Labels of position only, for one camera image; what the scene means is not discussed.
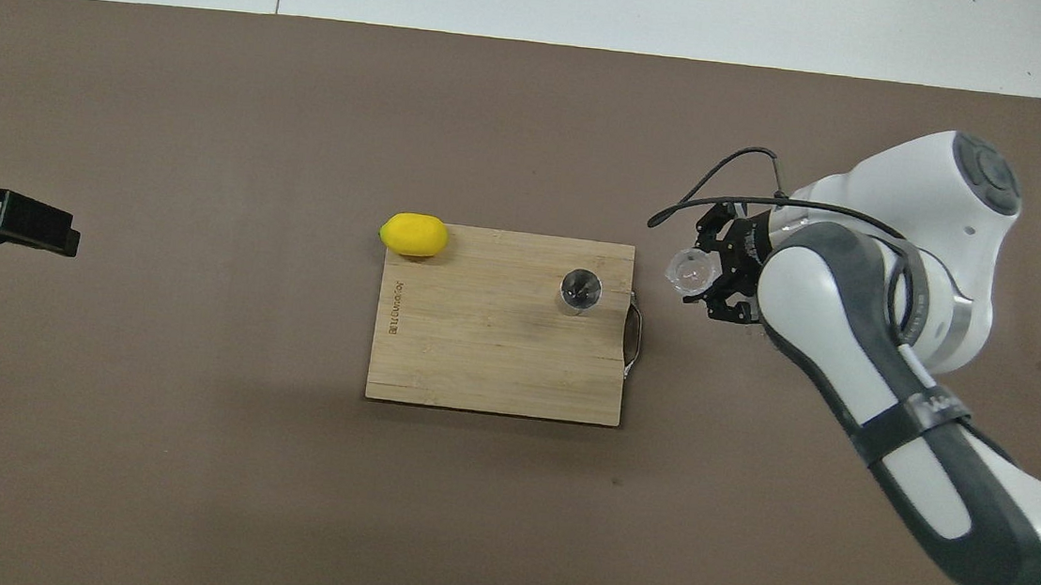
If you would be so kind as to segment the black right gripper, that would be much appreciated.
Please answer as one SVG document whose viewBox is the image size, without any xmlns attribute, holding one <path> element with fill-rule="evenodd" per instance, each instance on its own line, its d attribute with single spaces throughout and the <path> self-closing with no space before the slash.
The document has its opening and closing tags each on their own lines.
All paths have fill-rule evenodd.
<svg viewBox="0 0 1041 585">
<path fill-rule="evenodd" d="M 695 248 L 721 253 L 720 288 L 704 295 L 708 317 L 734 325 L 758 324 L 758 280 L 772 247 L 770 211 L 753 217 L 735 201 L 714 203 L 699 218 Z"/>
</svg>

